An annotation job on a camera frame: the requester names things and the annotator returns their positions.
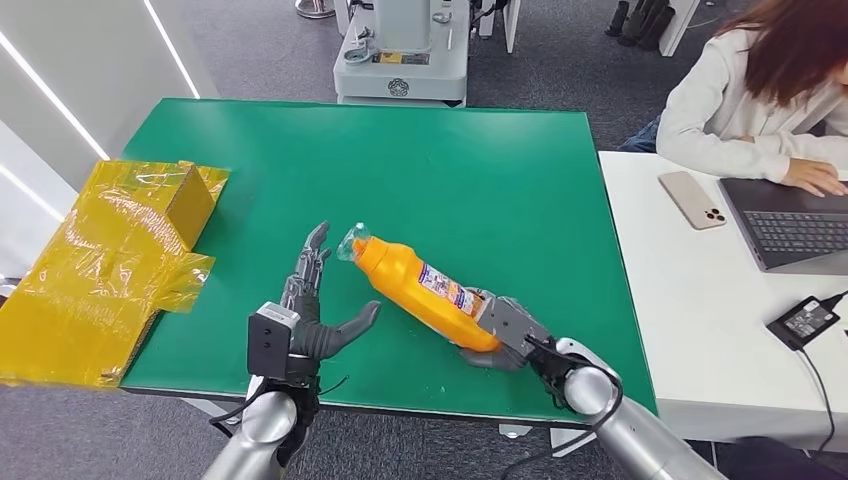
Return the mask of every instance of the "sleeve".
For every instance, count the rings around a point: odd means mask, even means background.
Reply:
[[[672,162],[704,173],[779,182],[789,156],[741,140],[722,141],[704,132],[724,100],[731,67],[711,40],[692,70],[668,97],[657,132],[657,152]]]
[[[848,170],[848,98],[843,98],[825,117],[825,124],[828,135],[824,137],[780,132],[757,137],[754,141],[761,148],[771,152],[779,152],[793,158],[829,162],[838,169]]]

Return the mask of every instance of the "led light strip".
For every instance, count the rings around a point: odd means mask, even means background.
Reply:
[[[183,74],[183,78],[188,84],[188,88],[191,89],[191,94],[194,95],[194,98],[200,98],[200,94],[197,93],[197,88],[195,88],[194,82],[188,74],[188,70],[186,70],[182,59],[180,59],[179,54],[177,54],[177,49],[174,48],[174,44],[171,43],[171,37],[168,36],[168,32],[166,32],[165,27],[162,26],[162,21],[159,20],[159,15],[156,14],[156,10],[154,10],[153,5],[150,4],[150,0],[144,0],[144,6],[147,7],[147,12],[150,13],[150,18],[153,19],[153,23],[155,23],[156,28],[159,29],[159,34],[162,35],[162,40],[165,40],[165,45],[168,46],[168,51],[171,52],[171,56],[174,57],[174,62],[177,63],[180,73]]]
[[[53,90],[50,90],[50,87],[48,87],[47,84],[44,83],[44,80],[42,80],[41,77],[38,76],[37,73],[35,73],[35,70],[33,70],[29,62],[27,62],[23,55],[18,52],[18,49],[16,49],[15,46],[12,45],[12,42],[10,42],[8,38],[6,38],[6,35],[4,35],[3,32],[0,32],[0,46],[2,46],[4,50],[6,50],[9,56],[12,57],[12,60],[14,60],[15,63],[17,63],[18,66],[21,68],[21,70],[23,70],[24,73],[27,74],[30,80],[35,83],[35,85],[41,90],[41,92],[50,100],[53,106],[56,107],[56,109],[59,110],[62,116],[65,117],[68,123],[70,123],[71,126],[74,127],[77,133],[79,133],[80,136],[85,140],[85,142],[88,143],[88,145],[95,151],[95,153],[97,153],[97,155],[101,159],[108,160],[109,155],[106,154],[106,151],[100,147],[97,141],[94,140],[94,137],[92,137],[91,134],[88,133],[88,130],[86,130],[85,127],[82,126],[79,120],[77,120],[77,117],[75,117],[74,114],[71,113],[70,110],[68,110],[68,107],[66,107],[65,104],[62,103],[61,100],[59,100],[59,97],[57,97],[56,94],[53,93]]]
[[[38,204],[39,207],[43,208],[45,212],[50,214],[51,217],[55,218],[57,221],[62,222],[65,220],[65,216],[56,211],[55,208],[51,207],[49,203],[44,201],[43,198],[39,197],[37,193],[35,193],[31,188],[27,187],[24,182],[21,181],[20,178],[16,177],[15,174],[10,172],[6,167],[0,165],[0,175],[8,178],[12,184],[21,189],[22,192],[27,194],[29,198],[32,199],[33,202]]]

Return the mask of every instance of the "jeans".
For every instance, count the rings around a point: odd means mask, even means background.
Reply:
[[[660,118],[651,120],[639,133],[628,138],[618,147],[619,152],[657,153],[657,130],[660,128]]]

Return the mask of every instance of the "robotic arm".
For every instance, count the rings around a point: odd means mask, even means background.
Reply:
[[[283,478],[318,411],[320,361],[364,333],[377,316],[380,304],[370,302],[339,327],[320,322],[318,290],[329,255],[320,247],[327,229],[322,223],[307,237],[280,303],[268,302],[250,316],[248,371],[253,377],[241,427],[207,470],[206,480]],[[572,339],[554,339],[515,299],[478,293],[485,303],[477,324],[501,345],[494,352],[460,354],[483,368],[512,371],[529,364],[554,405],[590,425],[573,443],[596,434],[634,480],[726,480],[653,414],[624,396],[618,375],[589,349]]]
[[[495,352],[462,350],[462,356],[474,366],[502,370],[529,363],[554,405],[590,425],[570,444],[596,434],[633,480],[726,480],[651,412],[624,396],[618,374],[592,351],[570,338],[555,340],[515,299],[478,293],[486,300],[477,324],[501,345]]]
[[[241,407],[241,426],[206,471],[205,480],[283,478],[318,413],[321,360],[356,340],[379,313],[380,302],[374,301],[338,327],[321,323],[318,291],[330,254],[321,244],[328,229],[324,222],[306,238],[280,303],[266,302],[248,319],[248,400]]]

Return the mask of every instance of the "woman's hand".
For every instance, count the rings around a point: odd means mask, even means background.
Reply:
[[[839,196],[848,194],[848,188],[839,181],[836,168],[826,162],[792,158],[780,183],[802,188],[817,197],[824,197],[822,190]]]

